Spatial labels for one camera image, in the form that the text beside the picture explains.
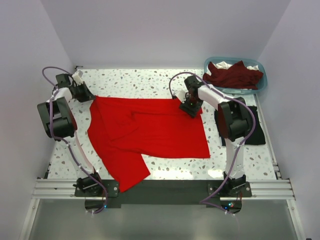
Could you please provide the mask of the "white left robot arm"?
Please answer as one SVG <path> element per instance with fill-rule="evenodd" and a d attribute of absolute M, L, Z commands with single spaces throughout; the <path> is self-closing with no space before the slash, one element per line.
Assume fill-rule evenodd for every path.
<path fill-rule="evenodd" d="M 73 74 L 57 75 L 57 84 L 50 99 L 39 103 L 37 110 L 47 136 L 66 148 L 77 176 L 73 185 L 76 192 L 86 197 L 98 197 L 104 193 L 104 184 L 81 147 L 77 136 L 78 126 L 69 106 L 71 100 L 85 103 L 96 99 L 82 80 L 82 75 L 80 70 Z"/>

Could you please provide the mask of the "red t shirt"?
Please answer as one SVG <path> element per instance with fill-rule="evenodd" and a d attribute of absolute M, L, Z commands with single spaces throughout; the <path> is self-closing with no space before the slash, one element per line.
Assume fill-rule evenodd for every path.
<path fill-rule="evenodd" d="M 96 97 L 89 110 L 89 140 L 120 192 L 150 175 L 143 155 L 210 157 L 200 113 L 192 118 L 173 99 Z"/>

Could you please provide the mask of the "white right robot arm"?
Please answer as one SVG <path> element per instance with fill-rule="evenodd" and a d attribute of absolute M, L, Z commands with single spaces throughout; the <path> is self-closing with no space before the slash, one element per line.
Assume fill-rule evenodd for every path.
<path fill-rule="evenodd" d="M 235 196 L 246 184 L 244 145 L 256 127 L 253 112 L 242 97 L 230 97 L 192 75 L 184 80 L 187 92 L 179 108 L 195 118 L 203 102 L 217 111 L 217 129 L 225 139 L 226 167 L 221 185 L 207 199 L 224 192 Z"/>

